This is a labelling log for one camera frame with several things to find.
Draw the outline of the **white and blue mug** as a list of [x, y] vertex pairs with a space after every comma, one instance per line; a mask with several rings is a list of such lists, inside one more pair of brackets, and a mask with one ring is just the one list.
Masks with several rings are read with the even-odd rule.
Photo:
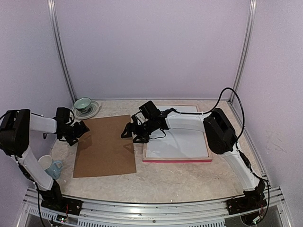
[[39, 158], [38, 163], [53, 179], [58, 180], [60, 178], [63, 168], [61, 160], [54, 160], [50, 155], [44, 155]]

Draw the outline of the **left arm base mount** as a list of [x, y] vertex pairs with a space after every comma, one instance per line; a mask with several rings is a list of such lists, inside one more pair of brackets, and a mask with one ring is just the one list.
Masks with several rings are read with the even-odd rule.
[[65, 214], [80, 215], [83, 201], [64, 197], [61, 193], [59, 184], [53, 181], [50, 190], [38, 190], [42, 196], [41, 205], [44, 208], [55, 210]]

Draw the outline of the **aluminium front rail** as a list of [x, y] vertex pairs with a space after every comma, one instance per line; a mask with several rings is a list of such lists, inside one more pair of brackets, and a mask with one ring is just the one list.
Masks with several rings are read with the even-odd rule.
[[39, 206], [37, 191], [29, 188], [20, 207], [17, 227], [292, 227], [293, 220], [279, 187], [265, 191], [269, 205], [229, 215], [226, 201], [234, 195], [209, 200], [126, 202], [66, 195], [83, 201], [80, 215], [65, 214]]

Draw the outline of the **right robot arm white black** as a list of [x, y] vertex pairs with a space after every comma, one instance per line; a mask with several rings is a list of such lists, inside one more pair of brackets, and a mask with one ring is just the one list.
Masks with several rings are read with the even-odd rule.
[[237, 175], [244, 193], [249, 193], [242, 199], [242, 206], [252, 210], [261, 197], [257, 192], [263, 192], [265, 180], [258, 177], [249, 159], [238, 144], [239, 136], [222, 109], [213, 108], [207, 112], [186, 113], [175, 108], [160, 110], [152, 101], [139, 107], [139, 112], [146, 119], [140, 122], [132, 115], [121, 134], [121, 138], [132, 138], [135, 143], [148, 143], [151, 134], [156, 130], [171, 129], [194, 130], [206, 135], [210, 150], [222, 156]]

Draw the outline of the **green ceramic bowl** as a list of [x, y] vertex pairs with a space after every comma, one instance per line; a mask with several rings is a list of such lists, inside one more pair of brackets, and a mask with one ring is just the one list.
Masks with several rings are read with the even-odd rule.
[[74, 104], [73, 107], [78, 110], [80, 113], [88, 113], [90, 111], [92, 100], [88, 97], [83, 97], [78, 99]]

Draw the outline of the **right aluminium corner post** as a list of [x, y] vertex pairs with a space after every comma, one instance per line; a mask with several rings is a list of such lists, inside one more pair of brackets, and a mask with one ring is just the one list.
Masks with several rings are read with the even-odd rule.
[[240, 60], [236, 71], [236, 77], [233, 83], [233, 90], [238, 91], [243, 75], [246, 59], [249, 52], [250, 41], [253, 33], [253, 27], [255, 22], [255, 16], [257, 11], [257, 0], [250, 0], [250, 7], [248, 12], [248, 19], [246, 23], [246, 30], [244, 34], [243, 46], [240, 54]]

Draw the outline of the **aluminium corner post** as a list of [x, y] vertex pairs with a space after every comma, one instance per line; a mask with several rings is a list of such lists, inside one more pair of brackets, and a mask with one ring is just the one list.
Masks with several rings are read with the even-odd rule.
[[60, 35], [60, 29], [59, 29], [59, 23], [58, 23], [58, 18], [57, 18], [57, 14], [56, 14], [55, 1], [48, 0], [47, 6], [48, 6], [48, 11], [49, 11], [53, 36], [54, 36], [55, 47], [57, 49], [60, 66], [61, 66], [61, 69], [63, 72], [63, 77], [65, 80], [71, 101], [72, 101], [72, 103], [75, 103], [75, 101], [77, 100], [77, 97], [76, 97], [76, 93], [74, 91], [74, 87], [73, 87], [71, 77], [69, 74], [66, 58], [64, 55], [64, 50], [63, 50], [63, 45], [62, 45], [61, 35]]
[[238, 91], [243, 75], [246, 59], [249, 52], [250, 41], [253, 33], [253, 27], [255, 22], [255, 16], [257, 11], [257, 0], [250, 0], [250, 7], [248, 12], [248, 19], [246, 23], [246, 30], [244, 34], [243, 46], [240, 54], [240, 60], [236, 71], [236, 77], [233, 83], [233, 90]]

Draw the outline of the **left aluminium corner post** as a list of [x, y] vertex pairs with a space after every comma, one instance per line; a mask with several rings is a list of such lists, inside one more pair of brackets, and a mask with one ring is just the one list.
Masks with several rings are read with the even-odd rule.
[[57, 14], [56, 14], [55, 1], [48, 0], [47, 6], [48, 6], [48, 11], [49, 11], [53, 36], [54, 36], [55, 47], [57, 49], [60, 66], [61, 66], [61, 69], [63, 72], [63, 77], [65, 80], [71, 101], [72, 101], [72, 103], [75, 103], [75, 101], [77, 100], [77, 97], [76, 97], [76, 93], [74, 91], [74, 87], [73, 87], [71, 77], [69, 74], [66, 58], [64, 55], [64, 50], [63, 50], [63, 45], [62, 45], [61, 35], [60, 35], [60, 29], [59, 29], [59, 23], [58, 23], [58, 18], [57, 18]]

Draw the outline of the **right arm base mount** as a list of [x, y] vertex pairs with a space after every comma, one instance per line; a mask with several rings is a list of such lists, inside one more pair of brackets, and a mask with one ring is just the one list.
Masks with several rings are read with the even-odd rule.
[[264, 188], [256, 187], [253, 191], [244, 191], [244, 196], [226, 201], [229, 215], [243, 213], [267, 206]]

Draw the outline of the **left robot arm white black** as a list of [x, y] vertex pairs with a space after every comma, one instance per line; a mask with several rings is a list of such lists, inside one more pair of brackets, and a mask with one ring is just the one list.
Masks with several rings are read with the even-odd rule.
[[15, 159], [24, 175], [42, 191], [49, 191], [54, 179], [39, 165], [30, 147], [30, 132], [56, 135], [70, 146], [89, 132], [84, 121], [76, 122], [73, 111], [58, 107], [54, 118], [32, 113], [29, 109], [8, 110], [0, 117], [0, 149]]

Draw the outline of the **brown backing board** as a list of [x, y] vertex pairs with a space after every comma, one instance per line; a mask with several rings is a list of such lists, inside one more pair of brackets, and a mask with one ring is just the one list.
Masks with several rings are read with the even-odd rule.
[[132, 138], [121, 138], [129, 115], [84, 120], [89, 128], [78, 142], [73, 177], [136, 173]]

